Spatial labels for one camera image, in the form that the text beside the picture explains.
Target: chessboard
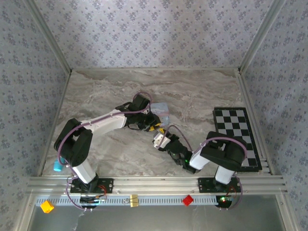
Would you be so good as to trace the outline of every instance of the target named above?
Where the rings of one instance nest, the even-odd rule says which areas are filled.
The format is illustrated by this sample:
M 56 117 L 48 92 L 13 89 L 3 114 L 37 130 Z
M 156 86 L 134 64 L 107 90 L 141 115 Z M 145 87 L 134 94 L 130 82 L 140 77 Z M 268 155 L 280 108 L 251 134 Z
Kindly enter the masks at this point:
M 215 107 L 213 115 L 216 132 L 239 137 L 247 142 L 247 159 L 244 160 L 240 172 L 262 170 L 246 108 Z

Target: marble floor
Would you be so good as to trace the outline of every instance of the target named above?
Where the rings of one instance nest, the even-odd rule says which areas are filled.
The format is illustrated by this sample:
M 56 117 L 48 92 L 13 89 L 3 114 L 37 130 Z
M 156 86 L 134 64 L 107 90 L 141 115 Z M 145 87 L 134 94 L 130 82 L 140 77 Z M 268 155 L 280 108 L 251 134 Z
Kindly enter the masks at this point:
M 43 175 L 69 175 L 53 171 L 53 144 L 71 118 L 104 115 L 132 100 L 135 93 L 152 94 L 154 103 L 166 102 L 170 123 L 186 135 L 193 149 L 215 130 L 214 107 L 244 106 L 232 73 L 214 70 L 87 70 L 73 71 L 48 150 Z M 171 157 L 153 147 L 152 132 L 128 128 L 105 135 L 94 133 L 88 160 L 100 176 L 187 176 Z M 217 165 L 209 163 L 198 175 L 213 176 Z

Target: wallpaper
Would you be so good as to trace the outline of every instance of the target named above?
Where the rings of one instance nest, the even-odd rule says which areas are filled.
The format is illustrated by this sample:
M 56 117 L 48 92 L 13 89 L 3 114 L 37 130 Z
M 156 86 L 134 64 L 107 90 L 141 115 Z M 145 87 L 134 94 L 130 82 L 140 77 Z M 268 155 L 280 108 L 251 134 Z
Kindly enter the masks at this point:
M 72 69 L 239 66 L 272 0 L 36 0 Z
M 289 0 L 245 76 L 272 161 L 308 231 L 308 2 Z
M 0 230 L 37 173 L 65 74 L 22 1 L 0 2 Z

